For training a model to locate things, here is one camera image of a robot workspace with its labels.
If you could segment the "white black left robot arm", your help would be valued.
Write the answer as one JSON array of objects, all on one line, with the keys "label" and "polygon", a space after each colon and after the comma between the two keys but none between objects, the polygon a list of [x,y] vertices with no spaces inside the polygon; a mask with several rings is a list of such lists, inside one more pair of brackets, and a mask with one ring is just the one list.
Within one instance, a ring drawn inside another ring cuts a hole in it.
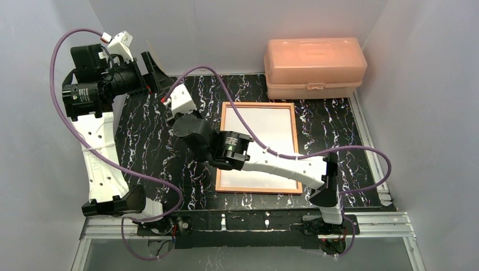
[{"label": "white black left robot arm", "polygon": [[119,168],[115,143],[113,101],[123,94],[152,94],[173,83],[147,51],[141,54],[147,72],[126,52],[111,52],[100,44],[71,48],[74,69],[62,83],[67,123],[81,142],[89,178],[86,217],[130,217],[153,222],[163,206],[149,199],[141,185],[130,187]]}]

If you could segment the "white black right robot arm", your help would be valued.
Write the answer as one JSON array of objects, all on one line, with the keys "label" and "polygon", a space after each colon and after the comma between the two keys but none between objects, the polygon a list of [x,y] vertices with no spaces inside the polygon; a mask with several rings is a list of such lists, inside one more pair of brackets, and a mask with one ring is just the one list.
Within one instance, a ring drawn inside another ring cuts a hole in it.
[{"label": "white black right robot arm", "polygon": [[323,221],[339,225],[336,153],[299,154],[293,111],[290,103],[239,102],[224,105],[218,129],[194,109],[174,109],[168,122],[197,162],[217,169],[217,191],[300,194],[307,187]]}]

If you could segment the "brown cardboard backing board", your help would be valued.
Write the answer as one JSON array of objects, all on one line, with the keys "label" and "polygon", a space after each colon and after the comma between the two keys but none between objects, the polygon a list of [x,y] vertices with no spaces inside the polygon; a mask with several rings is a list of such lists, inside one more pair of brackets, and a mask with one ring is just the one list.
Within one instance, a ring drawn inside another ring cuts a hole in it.
[{"label": "brown cardboard backing board", "polygon": [[152,52],[149,52],[150,54],[150,59],[151,59],[151,64],[157,74],[162,74],[163,70],[160,68],[160,65],[157,63],[156,58]]}]

